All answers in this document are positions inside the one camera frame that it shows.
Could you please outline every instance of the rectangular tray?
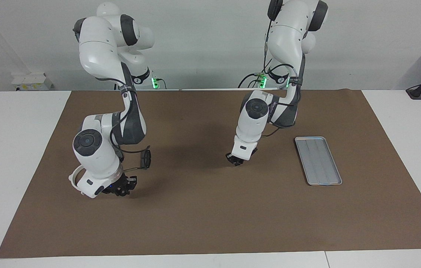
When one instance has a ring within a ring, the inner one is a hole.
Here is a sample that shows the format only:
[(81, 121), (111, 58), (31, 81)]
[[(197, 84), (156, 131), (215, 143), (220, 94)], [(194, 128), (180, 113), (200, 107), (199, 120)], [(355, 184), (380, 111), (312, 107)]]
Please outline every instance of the rectangular tray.
[(324, 137), (296, 137), (295, 143), (310, 185), (340, 185), (341, 180)]

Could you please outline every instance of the white robotic arm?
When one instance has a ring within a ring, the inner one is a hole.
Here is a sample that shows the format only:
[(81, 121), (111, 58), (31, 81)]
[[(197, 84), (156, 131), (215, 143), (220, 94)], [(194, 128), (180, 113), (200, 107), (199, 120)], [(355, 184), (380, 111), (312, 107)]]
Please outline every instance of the white robotic arm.
[(282, 0), (270, 2), (268, 16), (275, 23), (268, 35), (272, 60), (266, 73), (278, 86), (287, 88), (287, 95), (279, 97), (254, 90), (244, 97), (234, 146), (232, 152), (226, 154), (234, 165), (241, 165), (256, 152), (267, 122), (278, 129), (295, 124), (305, 67), (304, 53), (311, 51), (316, 41), (309, 31), (321, 27), (327, 10), (328, 5), (323, 1), (319, 1), (314, 10), (301, 0), (289, 0), (284, 4)]
[[(154, 44), (151, 30), (141, 27), (127, 15), (119, 15), (119, 8), (103, 3), (97, 16), (78, 20), (74, 28), (85, 71), (98, 80), (114, 81), (120, 89), (125, 110), (113, 114), (89, 115), (73, 141), (73, 151), (80, 161), (70, 176), (73, 187), (91, 198), (99, 193), (127, 195), (136, 186), (136, 177), (128, 178), (122, 169), (122, 152), (141, 153), (142, 169), (149, 168), (149, 146), (141, 151), (125, 151), (121, 144), (137, 144), (146, 135), (146, 124), (139, 108), (134, 84), (139, 78), (129, 66), (143, 70), (144, 58), (134, 60), (132, 46), (150, 48)], [(86, 169), (78, 183), (78, 173)]]

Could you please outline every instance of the silver tray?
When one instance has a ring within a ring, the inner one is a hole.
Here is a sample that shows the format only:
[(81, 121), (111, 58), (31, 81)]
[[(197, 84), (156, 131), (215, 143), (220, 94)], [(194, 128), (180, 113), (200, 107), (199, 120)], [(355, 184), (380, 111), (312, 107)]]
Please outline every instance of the silver tray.
[(296, 137), (295, 143), (310, 185), (340, 185), (341, 180), (324, 137)]

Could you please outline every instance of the brown mat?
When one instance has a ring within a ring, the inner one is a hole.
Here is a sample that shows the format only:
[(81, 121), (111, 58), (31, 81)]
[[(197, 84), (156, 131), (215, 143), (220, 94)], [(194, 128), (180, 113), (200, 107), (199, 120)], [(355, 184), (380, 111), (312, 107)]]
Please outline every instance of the brown mat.
[[(304, 91), (296, 126), (233, 167), (224, 155), (244, 95), (140, 92), (148, 135), (132, 148), (151, 144), (151, 169), (135, 173), (130, 196), (92, 200), (68, 181), (73, 136), (86, 115), (122, 103), (73, 92), (0, 258), (421, 248), (420, 192), (360, 91)], [(326, 137), (342, 185), (307, 185), (293, 141), (305, 135)]]

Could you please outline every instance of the white table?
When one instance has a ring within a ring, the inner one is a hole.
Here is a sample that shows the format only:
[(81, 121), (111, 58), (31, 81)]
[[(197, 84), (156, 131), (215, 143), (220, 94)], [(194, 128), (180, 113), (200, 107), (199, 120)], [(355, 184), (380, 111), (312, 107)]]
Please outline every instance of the white table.
[[(421, 192), (421, 100), (363, 92)], [(0, 245), (70, 92), (0, 92)], [(421, 249), (0, 259), (0, 267), (421, 267)]]

